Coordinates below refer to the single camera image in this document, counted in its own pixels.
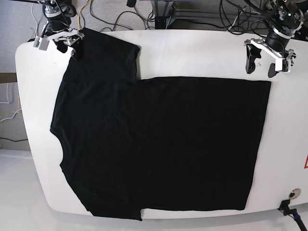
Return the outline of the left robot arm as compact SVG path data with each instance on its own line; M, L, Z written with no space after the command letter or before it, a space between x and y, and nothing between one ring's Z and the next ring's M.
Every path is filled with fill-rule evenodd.
M296 53L293 49L286 49L288 42L295 37L296 32L304 30L307 21L307 8L299 8L295 0L270 0L269 9L263 10L255 6L251 1L245 1L255 9L269 30L266 36L247 39L246 46L246 72L251 74L255 71L255 59L261 58L261 52L269 54L275 62L270 64L268 77L272 78L279 72L290 73L294 65Z

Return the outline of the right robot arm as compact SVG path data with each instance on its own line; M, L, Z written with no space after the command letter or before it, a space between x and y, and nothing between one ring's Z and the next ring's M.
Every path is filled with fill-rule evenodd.
M85 35L71 27L71 18L77 15L70 0L40 0L43 15L47 19L42 32L35 37L34 47L45 51L52 41L58 51L66 53L71 48L71 57L78 60L83 56Z

